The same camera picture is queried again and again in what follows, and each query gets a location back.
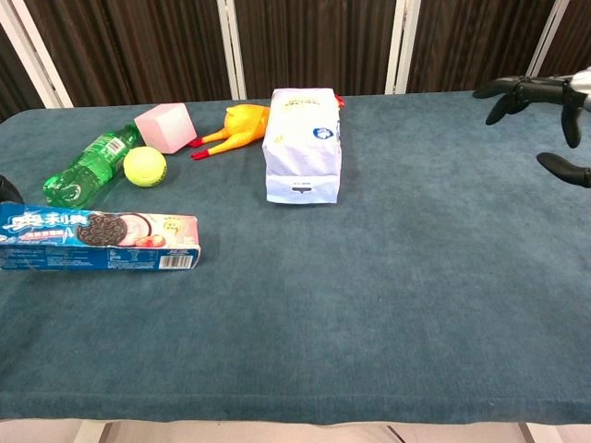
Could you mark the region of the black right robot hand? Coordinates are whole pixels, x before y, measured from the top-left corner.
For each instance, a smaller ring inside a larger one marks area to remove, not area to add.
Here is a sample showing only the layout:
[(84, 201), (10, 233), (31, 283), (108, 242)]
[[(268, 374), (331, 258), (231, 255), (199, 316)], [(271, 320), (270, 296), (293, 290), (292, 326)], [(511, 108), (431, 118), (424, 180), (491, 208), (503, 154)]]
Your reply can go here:
[(567, 145), (579, 146), (582, 133), (579, 124), (583, 111), (590, 110), (590, 69), (572, 75), (553, 77), (510, 76), (495, 78), (477, 88), (476, 99), (499, 99), (486, 119), (492, 126), (507, 114), (518, 114), (532, 103), (552, 103), (561, 107), (561, 128)]

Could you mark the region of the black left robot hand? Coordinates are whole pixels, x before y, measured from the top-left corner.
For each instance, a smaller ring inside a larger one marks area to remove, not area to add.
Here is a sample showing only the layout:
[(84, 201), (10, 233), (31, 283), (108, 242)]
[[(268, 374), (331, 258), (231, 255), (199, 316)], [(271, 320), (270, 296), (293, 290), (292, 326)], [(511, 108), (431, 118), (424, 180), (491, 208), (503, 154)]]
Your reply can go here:
[(0, 175), (0, 202), (23, 204), (23, 198), (16, 187), (3, 175)]

